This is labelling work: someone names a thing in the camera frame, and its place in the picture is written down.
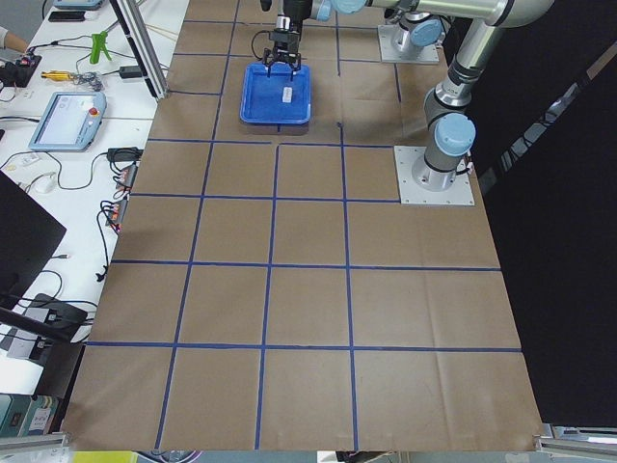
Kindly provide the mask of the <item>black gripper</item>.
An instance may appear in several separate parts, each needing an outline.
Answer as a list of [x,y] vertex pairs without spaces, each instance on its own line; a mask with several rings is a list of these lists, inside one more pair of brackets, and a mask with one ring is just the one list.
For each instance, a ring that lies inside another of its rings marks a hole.
[[285,63],[290,66],[290,80],[293,81],[295,75],[301,70],[301,53],[297,44],[275,42],[272,48],[265,48],[263,51],[262,64],[264,65],[266,76],[271,75],[271,66],[274,63]]

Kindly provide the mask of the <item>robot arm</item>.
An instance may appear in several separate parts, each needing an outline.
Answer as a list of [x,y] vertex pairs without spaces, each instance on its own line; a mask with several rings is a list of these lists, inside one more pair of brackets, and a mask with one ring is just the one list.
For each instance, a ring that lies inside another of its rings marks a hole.
[[266,70],[283,63],[296,74],[302,68],[300,42],[306,20],[327,21],[333,13],[356,14],[364,8],[384,11],[378,27],[384,62],[420,63],[426,49],[433,49],[443,34],[443,18],[418,11],[410,1],[280,1],[275,27],[268,30],[270,47],[255,53]]
[[430,138],[424,154],[412,168],[412,177],[420,187],[433,192],[445,191],[454,183],[457,167],[476,137],[475,125],[465,112],[471,102],[471,90],[504,30],[534,22],[550,9],[553,1],[364,1],[363,4],[397,8],[404,13],[451,15],[472,20],[446,77],[424,100]]

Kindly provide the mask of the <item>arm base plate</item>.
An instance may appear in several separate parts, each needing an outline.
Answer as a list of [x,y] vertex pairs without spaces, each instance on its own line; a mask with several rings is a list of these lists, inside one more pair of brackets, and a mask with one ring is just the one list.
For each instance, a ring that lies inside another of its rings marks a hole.
[[381,61],[391,64],[437,65],[440,61],[434,44],[417,46],[411,42],[411,32],[399,25],[379,25],[378,39]]
[[441,173],[434,171],[425,163],[425,147],[395,146],[393,152],[401,204],[475,205],[464,159],[454,171]]

